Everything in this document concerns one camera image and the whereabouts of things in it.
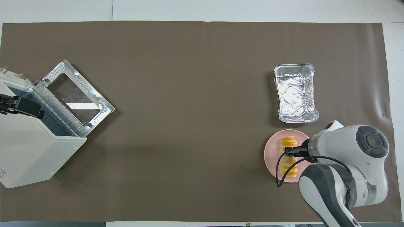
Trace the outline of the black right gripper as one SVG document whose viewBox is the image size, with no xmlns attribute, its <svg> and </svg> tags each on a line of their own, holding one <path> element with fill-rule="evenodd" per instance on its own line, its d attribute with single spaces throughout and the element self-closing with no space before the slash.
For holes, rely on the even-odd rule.
<svg viewBox="0 0 404 227">
<path fill-rule="evenodd" d="M 302 146 L 298 146 L 298 147 L 285 147 L 284 148 L 284 155 L 288 156 L 288 157 L 303 157 L 303 158 L 307 158 L 307 157 L 311 157 L 310 153 L 309 153 L 309 149 L 308 148 L 304 148 Z"/>
</svg>

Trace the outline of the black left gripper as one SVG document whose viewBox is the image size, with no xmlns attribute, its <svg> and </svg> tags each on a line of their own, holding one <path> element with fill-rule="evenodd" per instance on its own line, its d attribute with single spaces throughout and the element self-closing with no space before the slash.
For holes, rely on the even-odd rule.
<svg viewBox="0 0 404 227">
<path fill-rule="evenodd" d="M 41 109 L 41 105 L 29 99 L 20 96 L 8 96 L 0 94 L 0 113 L 7 114 L 21 114 L 38 119 L 43 119 L 45 111 Z"/>
</svg>

